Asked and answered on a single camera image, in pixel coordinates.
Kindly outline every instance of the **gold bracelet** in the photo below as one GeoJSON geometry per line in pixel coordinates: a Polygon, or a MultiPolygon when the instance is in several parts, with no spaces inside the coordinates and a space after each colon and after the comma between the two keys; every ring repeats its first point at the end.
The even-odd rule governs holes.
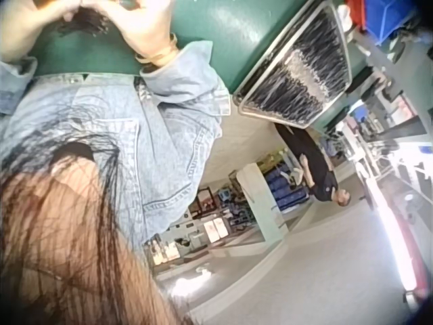
{"type": "Polygon", "coordinates": [[[142,55],[136,53],[135,59],[141,64],[149,64],[160,61],[162,58],[169,56],[172,52],[177,51],[177,37],[175,34],[170,34],[170,47],[167,47],[164,51],[160,52],[156,56],[152,56],[151,58],[144,58],[142,55]]]}

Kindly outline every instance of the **blue plastic container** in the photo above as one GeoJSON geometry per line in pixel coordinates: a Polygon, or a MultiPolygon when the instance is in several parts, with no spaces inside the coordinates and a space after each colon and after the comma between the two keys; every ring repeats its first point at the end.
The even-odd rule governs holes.
{"type": "Polygon", "coordinates": [[[365,0],[365,27],[382,44],[414,9],[411,0],[365,0]]]}

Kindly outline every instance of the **green tabletop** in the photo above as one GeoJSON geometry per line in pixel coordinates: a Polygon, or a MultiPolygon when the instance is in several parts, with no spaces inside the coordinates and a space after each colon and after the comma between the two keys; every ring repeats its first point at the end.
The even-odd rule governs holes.
{"type": "MultiPolygon", "coordinates": [[[[212,66],[233,92],[306,0],[177,0],[173,32],[180,46],[214,42],[212,66]]],[[[112,26],[108,35],[74,32],[60,37],[46,28],[32,55],[37,75],[65,72],[137,74],[140,65],[112,26]]]]}

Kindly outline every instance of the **light blue denim shirt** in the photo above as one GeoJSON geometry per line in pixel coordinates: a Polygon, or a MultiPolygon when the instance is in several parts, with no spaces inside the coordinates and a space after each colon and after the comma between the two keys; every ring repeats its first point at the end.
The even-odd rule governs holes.
{"type": "MultiPolygon", "coordinates": [[[[34,58],[21,66],[0,63],[0,112],[10,115],[2,155],[65,111],[67,129],[77,137],[110,134],[120,149],[118,225],[138,249],[194,200],[211,147],[221,136],[221,116],[230,114],[229,92],[209,65],[211,49],[207,41],[190,43],[169,65],[141,71],[139,92],[134,76],[34,79],[34,58]]],[[[58,137],[66,131],[50,132],[58,137]]],[[[95,154],[99,168],[105,158],[95,154]]]]}

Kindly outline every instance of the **white pillar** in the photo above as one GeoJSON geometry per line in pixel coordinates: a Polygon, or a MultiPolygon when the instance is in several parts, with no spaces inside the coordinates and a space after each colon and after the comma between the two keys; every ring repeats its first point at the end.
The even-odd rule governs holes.
{"type": "Polygon", "coordinates": [[[272,243],[281,240],[283,235],[279,231],[280,224],[277,223],[282,223],[283,217],[257,164],[246,165],[237,173],[236,178],[241,184],[265,241],[272,243]]]}

